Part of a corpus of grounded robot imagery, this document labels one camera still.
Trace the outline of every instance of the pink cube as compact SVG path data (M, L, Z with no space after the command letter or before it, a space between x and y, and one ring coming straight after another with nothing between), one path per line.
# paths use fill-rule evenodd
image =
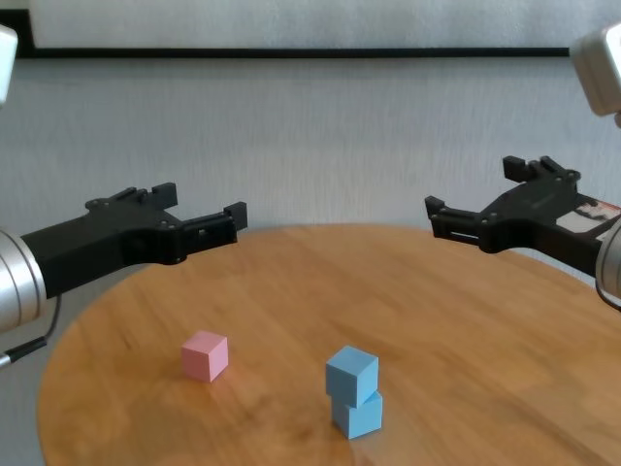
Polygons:
M229 364L226 337L199 331L181 347L183 372L203 382L213 380Z

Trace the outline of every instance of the cable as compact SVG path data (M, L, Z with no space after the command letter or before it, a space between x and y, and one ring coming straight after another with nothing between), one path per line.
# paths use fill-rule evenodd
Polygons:
M24 343L17 347L7 349L4 351L4 354L0 354L0 369L3 367L14 364L16 361L22 359L22 357L27 356L28 354L40 350L48 345L49 338L56 330L56 325L58 324L58 317L60 316L60 308L62 307L62 296L59 295L56 298L56 304L54 305L54 314L51 317L51 324L49 325L49 329L43 337L35 338L30 342Z
M598 292L598 295L600 296L600 298L602 298L602 301L608 304L612 309L621 312L621 306L613 303L610 298L604 295L604 292L600 288L600 284L597 281L595 281L595 290Z
M45 335L46 340L49 340L51 335L56 330L56 325L58 324L58 316L60 316L60 307L62 306L62 294L59 294L56 298L56 304L54 306L54 315L51 318L51 324L49 325L48 332Z

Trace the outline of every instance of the round table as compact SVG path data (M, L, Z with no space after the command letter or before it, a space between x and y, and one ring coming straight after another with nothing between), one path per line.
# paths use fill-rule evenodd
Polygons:
M188 379L180 347L226 335L229 366ZM325 363L379 356L383 427L332 424ZM59 465L618 465L621 315L514 252L413 228L244 235L150 266L87 309L43 377Z

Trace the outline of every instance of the cube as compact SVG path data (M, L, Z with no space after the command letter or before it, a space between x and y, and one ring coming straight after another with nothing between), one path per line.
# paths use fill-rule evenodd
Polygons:
M352 408L332 400L332 420L347 439L355 439L381 428L383 399L378 391L360 406Z
M338 404L359 408L377 391L379 359L344 347L326 363L326 392Z
M229 363L227 338L199 331L181 347L183 372L203 382L213 380Z

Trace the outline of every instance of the stacked blue cubes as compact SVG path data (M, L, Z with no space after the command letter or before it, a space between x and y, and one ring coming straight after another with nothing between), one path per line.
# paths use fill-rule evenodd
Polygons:
M379 359L344 347L326 363L326 392L332 398L332 420L347 439L381 428L383 400L378 387Z

